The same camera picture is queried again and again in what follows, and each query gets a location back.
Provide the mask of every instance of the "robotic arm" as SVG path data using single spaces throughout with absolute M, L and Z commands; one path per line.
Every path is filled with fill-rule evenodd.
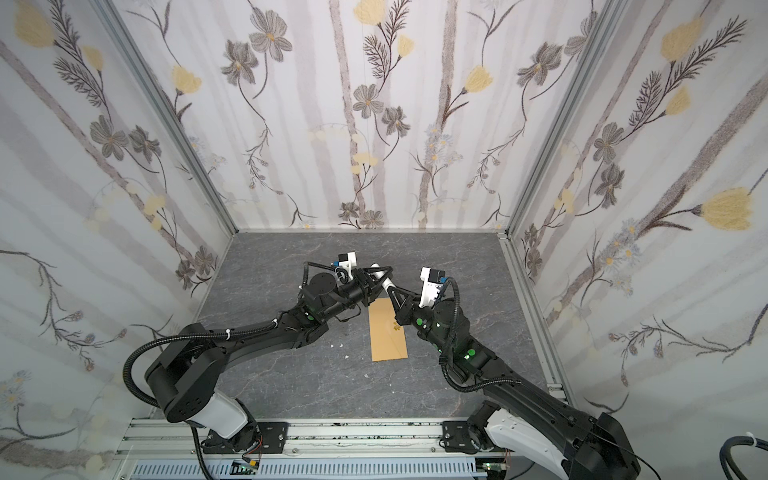
M 326 271 L 309 280 L 311 266 Z M 459 392 L 482 389 L 497 402 L 484 402 L 468 420 L 475 448 L 497 445 L 520 452 L 563 479 L 637 477 L 640 465 L 621 424 L 607 413 L 596 419 L 560 402 L 482 345 L 469 333 L 458 287 L 445 272 L 423 269 L 421 293 L 396 286 L 391 277 L 390 266 L 357 268 L 354 253 L 340 255 L 333 266 L 305 263 L 293 308 L 266 323 L 224 330 L 193 323 L 176 336 L 149 342 L 125 363 L 125 384 L 162 409 L 168 422 L 210 428 L 210 442 L 226 449 L 222 452 L 246 451 L 258 441 L 259 427 L 242 403 L 216 390 L 219 375 L 253 357 L 315 342 L 328 331 L 329 319 L 347 310 L 359 314 L 360 303 L 367 307 L 386 291 L 397 323 L 415 327 L 419 338 L 439 351 L 448 384 Z M 444 298 L 448 286 L 453 297 Z M 131 370 L 141 354 L 164 344 L 168 347 L 144 375 L 153 398 L 136 386 Z M 461 385 L 470 378 L 473 385 Z

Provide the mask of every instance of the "brown paper envelope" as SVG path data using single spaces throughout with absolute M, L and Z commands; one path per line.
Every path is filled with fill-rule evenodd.
M 371 359 L 407 359 L 406 333 L 395 321 L 395 309 L 387 297 L 378 298 L 368 307 L 368 324 L 371 329 Z

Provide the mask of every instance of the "paper scrap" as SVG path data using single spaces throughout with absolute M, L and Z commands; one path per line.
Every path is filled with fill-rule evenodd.
M 395 309 L 388 297 L 378 298 L 368 307 L 371 332 L 371 359 L 407 359 L 406 333 L 395 321 Z

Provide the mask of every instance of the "wallpapered wall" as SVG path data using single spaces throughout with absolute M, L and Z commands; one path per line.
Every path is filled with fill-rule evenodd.
M 502 228 L 598 0 L 115 0 L 241 228 Z
M 148 412 L 122 362 L 193 319 L 229 237 L 100 25 L 0 5 L 3 478 L 99 476 Z
M 765 45 L 765 2 L 631 2 L 515 232 L 575 400 L 664 478 L 768 437 Z

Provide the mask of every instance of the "gray table surface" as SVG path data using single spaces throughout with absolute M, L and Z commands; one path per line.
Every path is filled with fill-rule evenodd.
M 296 302 L 304 261 L 355 251 L 359 266 L 394 267 L 397 285 L 421 291 L 422 266 L 458 281 L 472 334 L 513 369 L 545 386 L 531 334 L 494 233 L 239 233 L 199 320 L 209 328 L 263 322 Z M 408 358 L 371 360 L 368 315 L 330 322 L 314 344 L 257 357 L 224 372 L 218 388 L 256 418 L 467 416 L 484 396 L 445 384 L 435 347 L 406 327 Z

